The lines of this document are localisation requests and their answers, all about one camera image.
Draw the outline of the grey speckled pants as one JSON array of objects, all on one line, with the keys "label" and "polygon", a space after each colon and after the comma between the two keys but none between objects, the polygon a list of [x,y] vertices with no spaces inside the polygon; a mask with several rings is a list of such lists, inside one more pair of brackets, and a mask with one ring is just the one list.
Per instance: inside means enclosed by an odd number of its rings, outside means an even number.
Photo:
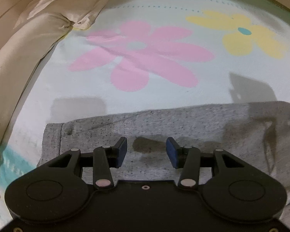
[{"label": "grey speckled pants", "polygon": [[46,125],[24,231],[288,231],[290,103]]}]

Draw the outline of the floral bed sheet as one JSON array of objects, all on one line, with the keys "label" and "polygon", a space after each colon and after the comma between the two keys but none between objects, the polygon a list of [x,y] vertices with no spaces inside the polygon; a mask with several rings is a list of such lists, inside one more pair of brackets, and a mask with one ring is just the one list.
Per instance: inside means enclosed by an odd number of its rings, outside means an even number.
[{"label": "floral bed sheet", "polygon": [[[290,103],[290,12],[268,0],[109,0],[40,60],[0,144],[7,186],[40,165],[46,125],[205,105]],[[290,200],[282,220],[290,227]]]}]

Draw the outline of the beige pillow near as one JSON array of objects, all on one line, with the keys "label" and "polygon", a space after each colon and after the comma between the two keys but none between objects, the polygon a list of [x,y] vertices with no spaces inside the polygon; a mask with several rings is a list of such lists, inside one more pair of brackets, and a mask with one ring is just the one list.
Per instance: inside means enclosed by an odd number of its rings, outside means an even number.
[{"label": "beige pillow near", "polygon": [[40,60],[72,23],[59,13],[38,13],[18,21],[0,50],[0,144],[17,103]]}]

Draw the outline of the beige pillow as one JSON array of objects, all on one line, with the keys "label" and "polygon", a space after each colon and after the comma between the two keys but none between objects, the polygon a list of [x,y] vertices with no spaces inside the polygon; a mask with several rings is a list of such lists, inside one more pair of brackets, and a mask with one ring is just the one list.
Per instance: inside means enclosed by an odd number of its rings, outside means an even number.
[{"label": "beige pillow", "polygon": [[0,144],[17,103],[40,60],[72,23],[59,13],[38,13],[18,21],[0,50]]},{"label": "beige pillow", "polygon": [[109,0],[33,0],[19,16],[16,26],[40,13],[59,14],[78,29],[88,29]]}]

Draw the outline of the beige pillow far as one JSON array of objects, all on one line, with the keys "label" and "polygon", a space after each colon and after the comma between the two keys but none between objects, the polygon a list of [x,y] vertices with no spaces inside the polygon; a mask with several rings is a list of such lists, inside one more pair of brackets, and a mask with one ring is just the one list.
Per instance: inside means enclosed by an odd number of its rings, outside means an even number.
[{"label": "beige pillow far", "polygon": [[109,0],[33,0],[19,16],[16,26],[40,13],[59,14],[78,29],[88,29]]}]

